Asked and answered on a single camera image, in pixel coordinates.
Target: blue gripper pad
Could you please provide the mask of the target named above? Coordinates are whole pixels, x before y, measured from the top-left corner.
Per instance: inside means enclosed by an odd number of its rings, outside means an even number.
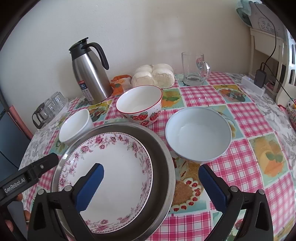
[[[216,210],[224,213],[227,209],[227,197],[225,196],[221,188],[218,186],[216,181],[213,179],[211,174],[207,171],[205,165],[200,166],[198,170],[198,178],[204,186]]]
[[[96,190],[101,184],[103,177],[104,167],[99,164],[77,193],[75,208],[78,212],[84,211],[87,208]]]

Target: table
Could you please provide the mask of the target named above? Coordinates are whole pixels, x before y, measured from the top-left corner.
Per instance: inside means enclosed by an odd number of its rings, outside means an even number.
[[[202,86],[190,87],[183,83],[182,74],[176,74],[174,86],[163,90],[159,119],[148,128],[167,144],[165,125],[170,116],[182,108],[205,106],[224,116],[232,130],[232,143],[226,153],[209,163],[209,166],[229,186],[236,185],[241,191],[247,192],[255,192],[259,188],[265,190],[274,240],[280,240],[295,223],[296,134],[286,113],[266,94],[259,97],[241,85],[242,76],[212,72]],[[95,126],[126,121],[115,108],[118,98],[111,96],[92,106],[88,105],[84,97],[71,100],[59,120],[35,133],[20,168],[51,152],[61,156],[67,146],[58,140],[59,129],[67,118],[80,109],[87,108],[90,111]],[[170,151],[177,180],[174,201],[167,218],[148,240],[204,240],[221,213],[215,210],[200,186],[197,176],[199,165],[183,160]],[[53,173],[54,168],[23,193],[24,209],[32,210],[39,189],[50,190]],[[186,184],[188,180],[200,188],[195,191],[197,199],[190,197],[192,190]],[[241,211],[238,223],[243,216],[244,211]],[[228,240],[233,240],[236,233],[234,227]]]

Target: white power strip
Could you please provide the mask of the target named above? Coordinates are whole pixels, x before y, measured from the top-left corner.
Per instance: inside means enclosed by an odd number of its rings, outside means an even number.
[[[254,80],[250,79],[247,76],[242,77],[241,84],[248,87],[259,96],[263,96],[263,94],[265,93],[265,87],[262,87],[262,88],[258,87],[257,85],[254,84]]]

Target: glass mug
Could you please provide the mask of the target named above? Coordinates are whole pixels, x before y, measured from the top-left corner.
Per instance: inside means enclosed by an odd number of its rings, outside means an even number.
[[[182,53],[183,82],[190,86],[200,86],[211,74],[210,66],[205,62],[204,54],[196,52]]]

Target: floral plate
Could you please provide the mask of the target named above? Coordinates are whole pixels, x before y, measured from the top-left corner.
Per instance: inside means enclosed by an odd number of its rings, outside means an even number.
[[[80,214],[91,232],[113,232],[128,225],[144,208],[152,187],[151,160],[145,147],[128,134],[96,135],[69,155],[59,177],[59,191],[74,185],[95,163],[103,165],[104,178]]]

